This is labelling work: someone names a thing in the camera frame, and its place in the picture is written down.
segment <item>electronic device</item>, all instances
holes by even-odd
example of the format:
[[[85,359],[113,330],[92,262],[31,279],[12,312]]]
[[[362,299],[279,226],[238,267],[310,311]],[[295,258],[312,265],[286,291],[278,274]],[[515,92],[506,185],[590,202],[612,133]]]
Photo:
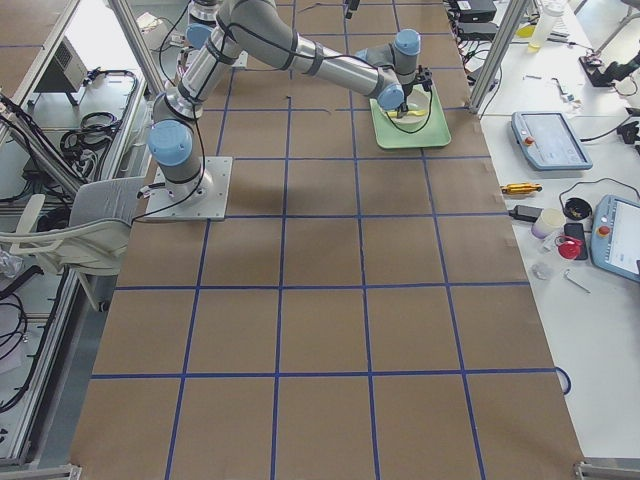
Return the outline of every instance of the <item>electronic device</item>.
[[[496,16],[493,0],[449,0],[449,7],[459,22],[484,23]]]
[[[530,223],[535,223],[541,213],[541,208],[529,207],[527,205],[516,205],[513,209],[509,210],[509,216],[511,218]]]
[[[86,77],[87,67],[69,39],[63,37],[34,92],[74,93],[80,89]]]
[[[600,70],[602,61],[598,55],[587,55],[579,60],[594,87],[610,87],[614,81],[623,80],[640,68],[640,52],[627,63],[611,62],[604,72]]]
[[[586,260],[589,258],[589,251],[587,250],[587,239],[584,237],[584,227],[581,223],[569,222],[564,224],[564,234],[580,240],[580,254],[574,258],[574,260]]]
[[[465,23],[458,22],[456,30],[460,40],[493,41],[498,33],[498,25],[493,22]]]
[[[640,204],[605,196],[593,216],[591,260],[625,278],[640,282]]]
[[[562,112],[515,112],[511,128],[525,158],[537,170],[588,170],[593,166]]]

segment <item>black phone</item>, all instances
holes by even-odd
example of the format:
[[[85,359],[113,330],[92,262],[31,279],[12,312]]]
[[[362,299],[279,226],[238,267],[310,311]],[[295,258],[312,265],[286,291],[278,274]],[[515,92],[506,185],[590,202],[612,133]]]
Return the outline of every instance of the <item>black phone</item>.
[[[586,260],[587,258],[589,258],[587,241],[584,238],[584,227],[581,223],[565,223],[564,234],[582,241],[582,246],[580,247],[580,255],[578,255],[575,260]]]

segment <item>metal plate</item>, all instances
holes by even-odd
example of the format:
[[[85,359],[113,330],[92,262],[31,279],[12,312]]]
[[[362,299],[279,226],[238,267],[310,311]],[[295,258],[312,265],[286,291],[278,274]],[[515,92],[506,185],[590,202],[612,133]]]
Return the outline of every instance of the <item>metal plate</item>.
[[[249,60],[249,54],[245,51],[240,52],[240,56],[233,64],[233,68],[245,69],[247,68],[247,61]]]
[[[167,210],[151,214],[148,218],[158,220],[224,220],[231,180],[231,157],[205,157],[205,168],[211,174],[214,189],[196,203],[173,204],[164,189],[152,190],[147,204],[147,213],[169,207]],[[158,167],[154,182],[164,182],[164,175]]]

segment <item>white table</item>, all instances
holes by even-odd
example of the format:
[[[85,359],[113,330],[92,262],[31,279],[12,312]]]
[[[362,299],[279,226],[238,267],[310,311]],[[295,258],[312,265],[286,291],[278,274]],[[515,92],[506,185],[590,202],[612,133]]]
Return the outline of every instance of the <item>white table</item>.
[[[588,45],[575,16],[568,13],[564,20],[573,32],[571,39]],[[640,188],[640,155],[615,134],[585,144],[594,164],[588,171],[536,171],[515,142],[509,125],[513,111],[564,111],[580,137],[603,133],[626,117],[623,99],[612,90],[589,84],[577,61],[584,51],[551,43],[531,54],[526,45],[514,44],[505,56],[502,85],[487,108],[482,128],[501,184],[543,185],[543,191],[534,195],[507,197],[509,208],[516,204],[559,208],[558,194],[582,180],[612,177]],[[552,77],[569,85],[582,101],[580,109],[563,101]],[[578,196],[595,208],[608,193],[638,200],[633,191],[612,182],[578,186],[564,198]],[[565,280],[562,273],[539,280],[531,265],[545,254],[530,227],[513,222],[551,353],[573,382],[565,398],[583,453],[592,458],[640,458],[640,284],[590,261],[574,261],[569,267],[572,278],[591,294]]]

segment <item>black box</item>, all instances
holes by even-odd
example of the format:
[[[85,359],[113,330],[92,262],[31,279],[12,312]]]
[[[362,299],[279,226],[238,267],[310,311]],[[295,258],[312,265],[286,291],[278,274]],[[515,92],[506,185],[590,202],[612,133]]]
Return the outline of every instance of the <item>black box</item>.
[[[484,23],[496,16],[493,0],[449,0],[449,6],[459,22]]]
[[[498,26],[488,23],[458,23],[458,38],[460,40],[480,40],[491,42],[498,33]]]

